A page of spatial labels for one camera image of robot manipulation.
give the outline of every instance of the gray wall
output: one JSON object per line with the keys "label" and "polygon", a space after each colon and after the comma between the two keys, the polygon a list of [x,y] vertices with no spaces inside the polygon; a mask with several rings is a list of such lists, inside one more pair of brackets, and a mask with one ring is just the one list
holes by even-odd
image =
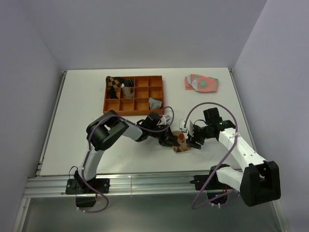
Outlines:
{"label": "gray wall", "polygon": [[296,232],[309,228],[308,9],[309,1],[268,0],[234,71],[257,149],[280,166]]}
{"label": "gray wall", "polygon": [[17,0],[0,1],[0,231],[38,165],[60,70]]}
{"label": "gray wall", "polygon": [[63,69],[233,67],[266,0],[20,0]]}

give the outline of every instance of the tabletop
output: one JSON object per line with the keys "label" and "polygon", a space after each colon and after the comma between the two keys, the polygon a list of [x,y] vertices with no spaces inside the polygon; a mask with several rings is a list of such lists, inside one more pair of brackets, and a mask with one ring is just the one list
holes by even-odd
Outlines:
{"label": "tabletop", "polygon": [[[199,93],[185,90],[184,77],[200,74],[219,79],[216,93]],[[177,68],[177,69],[115,69],[115,70],[69,70],[65,77],[61,96],[56,109],[47,146],[44,150],[41,175],[67,175],[71,166],[81,166],[87,140],[86,128],[102,115],[106,76],[161,75],[165,106],[175,112],[173,131],[179,130],[179,121],[185,119],[189,111],[202,102],[216,102],[224,105],[235,115],[239,132],[252,145],[249,132],[241,111],[240,103],[228,68]],[[198,107],[190,116],[191,121],[204,119],[203,110],[214,105]],[[219,108],[223,120],[231,116]],[[137,122],[146,116],[125,116]],[[155,138],[137,143],[127,137],[120,137],[108,149],[98,166],[98,174],[150,173],[176,171],[209,170],[218,164],[227,149],[215,139],[208,139],[201,150],[175,153],[171,147],[162,147]],[[239,168],[236,160],[229,156],[225,163]]]}

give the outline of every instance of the wooden organizer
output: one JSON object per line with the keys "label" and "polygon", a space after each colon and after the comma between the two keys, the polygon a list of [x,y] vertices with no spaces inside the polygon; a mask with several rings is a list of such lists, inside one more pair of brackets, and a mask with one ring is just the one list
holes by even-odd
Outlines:
{"label": "wooden organizer", "polygon": [[[134,98],[125,98],[121,88],[115,88],[119,99],[110,99],[110,89],[105,87],[103,113],[116,111],[120,116],[148,115],[151,112],[160,114],[164,109],[164,94],[162,76],[121,76],[124,80],[134,79]],[[149,108],[149,98],[162,101],[158,110]]]}

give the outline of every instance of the pink and teal towel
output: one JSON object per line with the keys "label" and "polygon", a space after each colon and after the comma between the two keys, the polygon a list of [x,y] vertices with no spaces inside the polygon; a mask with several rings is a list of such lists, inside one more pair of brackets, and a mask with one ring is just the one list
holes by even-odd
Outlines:
{"label": "pink and teal towel", "polygon": [[197,92],[217,92],[219,80],[198,74],[189,74],[184,78],[184,87]]}

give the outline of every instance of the purple cable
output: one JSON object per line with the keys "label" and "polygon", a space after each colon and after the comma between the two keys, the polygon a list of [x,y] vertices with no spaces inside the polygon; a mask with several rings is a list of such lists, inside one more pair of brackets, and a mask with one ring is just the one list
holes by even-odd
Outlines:
{"label": "purple cable", "polygon": [[215,103],[215,102],[204,102],[204,103],[200,103],[198,105],[196,105],[195,107],[192,108],[192,110],[188,113],[188,116],[185,120],[185,124],[184,124],[184,127],[186,127],[187,125],[187,122],[188,122],[188,119],[189,119],[189,116],[190,114],[199,106],[201,105],[205,105],[205,104],[213,104],[213,105],[218,105],[220,107],[222,107],[223,109],[225,109],[233,118],[234,122],[235,122],[235,139],[234,139],[234,143],[232,145],[232,147],[229,149],[229,151],[226,153],[226,155],[222,158],[222,160],[220,160],[220,162],[218,163],[218,165],[214,168],[213,172],[210,174],[210,176],[208,177],[208,179],[206,180],[205,184],[203,185],[203,187],[201,188],[201,190],[198,192],[197,196],[195,197],[193,203],[192,203],[192,209],[198,209],[208,203],[210,203],[211,201],[214,201],[215,199],[218,199],[220,197],[223,197],[225,196],[226,194],[228,193],[231,193],[233,191],[235,191],[235,189],[233,190],[229,190],[227,191],[226,193],[223,193],[223,194],[220,194],[212,199],[208,199],[206,200],[205,202],[203,202],[202,204],[199,204],[198,206],[195,206],[195,204],[197,203],[199,197],[201,196],[202,192],[205,190],[206,186],[208,185],[208,183],[210,182],[210,180],[213,178],[213,176],[215,175],[216,171],[219,169],[219,167],[221,166],[221,164],[226,160],[226,158],[232,153],[232,150],[234,149],[234,147],[236,146],[236,143],[237,143],[237,133],[238,133],[238,124],[237,124],[237,121],[236,121],[236,118],[235,116],[232,114],[232,112],[227,109],[225,106],[219,104],[219,103]]}
{"label": "purple cable", "polygon": [[131,122],[131,121],[129,121],[129,120],[127,120],[127,119],[125,119],[125,118],[119,116],[119,115],[107,116],[105,119],[103,119],[102,121],[100,121],[100,122],[93,128],[93,130],[91,131],[91,133],[90,133],[90,135],[89,135],[89,138],[88,138],[88,151],[87,151],[87,154],[86,154],[86,158],[85,158],[85,160],[84,160],[84,163],[83,163],[83,168],[82,168],[82,179],[83,179],[83,182],[86,184],[86,186],[87,186],[88,188],[90,188],[92,191],[94,191],[96,194],[99,194],[100,196],[102,196],[102,197],[106,200],[106,205],[105,205],[102,209],[99,209],[99,210],[93,210],[93,211],[91,211],[91,210],[84,210],[84,209],[81,209],[81,208],[79,208],[79,210],[83,211],[84,213],[99,213],[99,212],[102,212],[103,210],[105,210],[105,209],[107,208],[107,206],[109,205],[109,200],[108,200],[108,198],[107,198],[103,193],[101,193],[100,191],[98,191],[98,190],[96,190],[95,188],[91,187],[91,186],[87,183],[87,181],[86,181],[86,179],[85,179],[85,175],[84,175],[84,168],[85,168],[85,166],[86,166],[86,163],[87,163],[87,161],[88,161],[88,158],[89,158],[89,155],[90,155],[90,152],[91,152],[91,139],[92,139],[92,136],[93,136],[94,132],[96,131],[96,129],[97,129],[102,123],[106,122],[108,119],[110,119],[110,118],[112,118],[112,117],[118,117],[118,118],[122,119],[123,121],[128,122],[128,123],[130,123],[130,124],[132,124],[132,125],[136,125],[137,127],[141,128],[141,129],[143,129],[143,130],[145,130],[145,131],[154,132],[154,133],[163,132],[163,131],[167,130],[168,128],[170,128],[171,124],[172,124],[173,121],[174,121],[174,117],[175,117],[175,115],[174,115],[174,110],[173,110],[172,107],[170,107],[170,106],[165,107],[165,108],[162,110],[162,112],[163,112],[165,109],[167,109],[167,108],[171,109],[171,111],[172,111],[172,113],[173,113],[173,117],[172,117],[172,121],[170,122],[170,124],[169,124],[165,129],[162,129],[162,130],[156,130],[156,131],[155,131],[155,130],[150,130],[150,129],[144,128],[144,127],[142,127],[142,126],[140,126],[140,125],[136,125],[135,123],[133,123],[133,122]]}

